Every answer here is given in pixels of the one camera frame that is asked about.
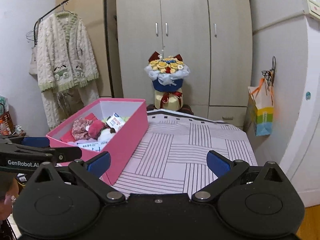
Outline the left hand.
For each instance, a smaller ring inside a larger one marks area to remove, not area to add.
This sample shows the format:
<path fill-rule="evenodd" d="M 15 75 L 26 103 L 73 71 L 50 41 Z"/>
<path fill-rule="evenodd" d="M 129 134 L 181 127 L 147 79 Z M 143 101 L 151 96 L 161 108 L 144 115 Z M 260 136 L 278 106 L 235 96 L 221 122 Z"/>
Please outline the left hand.
<path fill-rule="evenodd" d="M 17 198 L 19 193 L 16 174 L 1 172 L 1 222 L 12 213 L 12 198 Z"/>

